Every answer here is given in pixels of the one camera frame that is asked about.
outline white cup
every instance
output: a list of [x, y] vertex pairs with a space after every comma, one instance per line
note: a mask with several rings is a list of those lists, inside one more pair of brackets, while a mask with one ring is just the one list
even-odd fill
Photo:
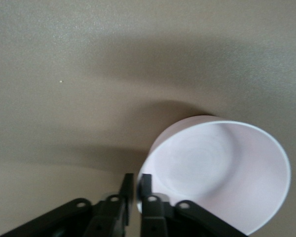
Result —
[[175, 205], [191, 200], [249, 235], [279, 210], [291, 170], [281, 145], [267, 132], [214, 116], [181, 120], [151, 147], [142, 174], [152, 192]]

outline plastic cup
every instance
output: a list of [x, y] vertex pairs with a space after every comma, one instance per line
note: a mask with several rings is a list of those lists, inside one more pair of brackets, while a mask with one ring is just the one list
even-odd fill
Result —
[[186, 118], [163, 131], [138, 181], [142, 174], [152, 174], [152, 192], [172, 205], [191, 200], [247, 235], [279, 210], [291, 179], [288, 157], [270, 134], [214, 116]]

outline beige table surface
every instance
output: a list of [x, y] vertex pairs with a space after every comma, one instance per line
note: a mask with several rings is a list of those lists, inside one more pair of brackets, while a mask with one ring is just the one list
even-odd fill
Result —
[[296, 0], [0, 0], [0, 234], [96, 203], [202, 114], [283, 145], [288, 198], [251, 236], [296, 237]]

